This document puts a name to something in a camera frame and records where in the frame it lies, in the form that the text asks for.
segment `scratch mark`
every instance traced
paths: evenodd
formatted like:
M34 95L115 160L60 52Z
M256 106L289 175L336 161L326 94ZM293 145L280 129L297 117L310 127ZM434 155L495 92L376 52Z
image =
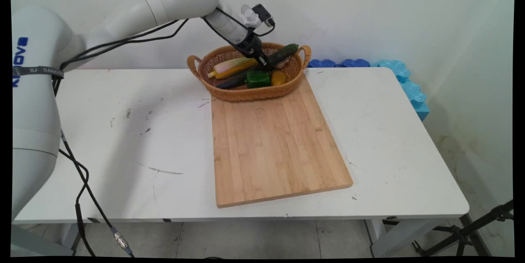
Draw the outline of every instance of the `scratch mark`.
M157 179L158 175L159 175L159 171L157 171L155 178L153 178L153 198L155 199L155 205L157 205L157 195L155 194L155 179Z
M157 173L167 173L167 174L173 174L173 175L184 175L184 173L177 173L177 172L170 172L170 171L163 171L161 169L157 169L157 168L152 168L152 167L147 167L145 166L144 164L141 164L140 162L136 162L137 164L143 166L143 167L146 167L150 170L153 170L153 171L156 171Z

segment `basket handle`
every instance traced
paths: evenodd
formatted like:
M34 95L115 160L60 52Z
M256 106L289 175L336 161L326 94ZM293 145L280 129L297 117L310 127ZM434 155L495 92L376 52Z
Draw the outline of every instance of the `basket handle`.
M309 46L301 46L298 50L297 50L297 53L299 53L300 51L303 51L304 52L304 62L302 63L302 70L304 70L307 66L308 66L308 63L310 62L310 57L312 57L312 50L310 49Z
M198 78L199 80L202 80L201 75L199 74L199 72L197 71L197 68L195 67L195 60L199 62L199 65L201 64L201 59L199 57L193 56L193 55L188 57L188 61L187 61L188 68L196 78Z

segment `cucumber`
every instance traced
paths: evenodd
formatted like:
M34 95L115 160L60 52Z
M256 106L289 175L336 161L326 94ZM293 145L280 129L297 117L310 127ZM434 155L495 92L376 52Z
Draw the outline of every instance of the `cucumber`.
M231 89L232 87L238 87L240 85L243 85L245 82L244 80L246 80L246 74L250 71L253 71L255 70L255 66L252 66L250 68L248 68L247 70L244 70L238 74L236 74L235 76L233 76L231 79L217 85L217 88L219 89Z
M270 57L268 57L268 59L270 60L270 64L272 65L272 67L274 67L275 65L279 64L279 62L297 53L298 49L299 45L295 43L291 43L287 46L284 46L280 50L277 50L277 52L270 55Z

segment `metal connector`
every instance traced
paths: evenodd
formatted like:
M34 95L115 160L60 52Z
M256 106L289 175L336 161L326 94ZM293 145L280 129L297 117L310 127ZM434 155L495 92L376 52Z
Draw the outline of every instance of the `metal connector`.
M119 243L120 248L126 250L126 248L129 246L126 239L117 231L113 234L115 236L116 242Z

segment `white wall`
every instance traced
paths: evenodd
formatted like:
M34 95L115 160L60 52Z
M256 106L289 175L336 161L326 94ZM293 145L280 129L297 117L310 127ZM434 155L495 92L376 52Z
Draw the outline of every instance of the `white wall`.
M473 220L513 198L514 0L499 0L428 102L423 122L470 205ZM494 256L514 256L514 223L480 235Z
M514 0L226 0L262 3L277 27L263 41L311 46L313 59L399 59L427 94L425 120L477 218L512 198ZM11 0L11 12L42 5L78 33L122 0ZM173 32L173 28L154 36ZM126 45L86 68L185 68L186 58L226 46L202 20L170 40ZM482 231L494 255L514 255L512 222Z
M348 58L402 60L412 71L412 80L431 97L497 0L226 1L236 9L244 3L262 3L277 22L275 31L263 41L307 44L313 49L313 59L338 63ZM11 12L27 5L49 7L81 33L100 23L121 2L11 0ZM155 36L173 30L164 29ZM226 43L195 19L172 40L126 45L85 67L185 68L189 55L202 57L220 46Z

